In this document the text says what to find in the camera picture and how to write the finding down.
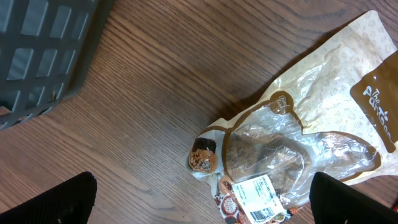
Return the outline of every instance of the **plastic bag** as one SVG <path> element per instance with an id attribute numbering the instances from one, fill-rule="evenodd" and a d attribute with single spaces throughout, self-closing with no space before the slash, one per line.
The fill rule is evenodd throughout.
<path id="1" fill-rule="evenodd" d="M 376 150 L 338 133 L 302 135 L 285 105 L 285 96 L 251 113 L 229 137 L 226 171 L 234 182 L 267 174 L 284 208 L 308 202 L 313 176 L 321 171 L 336 179 L 375 168 Z"/>
<path id="2" fill-rule="evenodd" d="M 397 62 L 369 11 L 276 78 L 255 105 L 209 125 L 185 164 L 210 185 L 229 223 L 290 218 L 309 201 L 317 171 L 349 185 L 398 175 Z M 261 209 L 238 202 L 243 183 Z M 285 210 L 264 207 L 274 197 Z"/>

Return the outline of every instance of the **brown label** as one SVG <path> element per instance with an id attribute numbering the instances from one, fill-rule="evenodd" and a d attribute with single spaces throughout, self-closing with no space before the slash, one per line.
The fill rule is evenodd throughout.
<path id="1" fill-rule="evenodd" d="M 398 140 L 398 52 L 385 59 L 350 90 L 388 152 Z"/>

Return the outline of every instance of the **wood grain surface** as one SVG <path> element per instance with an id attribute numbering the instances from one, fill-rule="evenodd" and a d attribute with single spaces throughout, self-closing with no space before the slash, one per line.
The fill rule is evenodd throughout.
<path id="1" fill-rule="evenodd" d="M 180 165 L 194 138 L 370 9 L 397 45 L 393 0 L 116 0 L 78 96 L 0 133 L 0 212 L 88 170 L 90 223 L 224 223 Z M 356 188 L 390 207 L 398 178 Z"/>

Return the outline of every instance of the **dried meat chew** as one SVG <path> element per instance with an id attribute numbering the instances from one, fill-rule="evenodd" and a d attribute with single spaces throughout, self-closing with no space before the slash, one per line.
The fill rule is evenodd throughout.
<path id="1" fill-rule="evenodd" d="M 311 158 L 305 146 L 283 134 L 270 134 L 253 125 L 231 135 L 226 155 L 227 170 L 235 182 L 267 174 L 278 195 L 301 186 L 308 178 Z M 284 201 L 283 206 L 290 206 Z"/>
<path id="2" fill-rule="evenodd" d="M 213 173 L 217 168 L 216 141 L 196 138 L 188 163 L 195 171 Z"/>

